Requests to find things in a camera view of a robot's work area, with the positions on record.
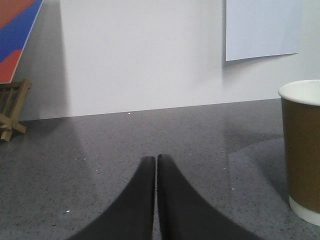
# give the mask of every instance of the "brown paper cup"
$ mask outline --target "brown paper cup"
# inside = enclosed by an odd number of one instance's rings
[[[320,80],[291,82],[278,93],[290,207],[320,226]]]

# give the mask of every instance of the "red and blue painting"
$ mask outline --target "red and blue painting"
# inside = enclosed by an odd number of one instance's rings
[[[11,83],[43,0],[0,0],[0,84]]]

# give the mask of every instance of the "white sheet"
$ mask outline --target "white sheet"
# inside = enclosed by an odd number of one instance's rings
[[[302,0],[226,0],[226,61],[299,52]]]

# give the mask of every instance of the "wooden stand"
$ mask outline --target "wooden stand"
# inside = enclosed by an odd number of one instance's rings
[[[26,78],[21,82],[0,84],[1,141],[9,142],[13,130],[26,133],[26,127],[19,123],[18,117],[31,85]]]

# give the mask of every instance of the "speckled gray surface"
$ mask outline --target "speckled gray surface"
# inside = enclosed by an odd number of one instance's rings
[[[115,200],[141,156],[160,153],[258,236],[320,239],[288,205],[279,99],[25,124],[26,135],[0,143],[0,239],[67,239]],[[157,215],[153,235],[161,239]]]

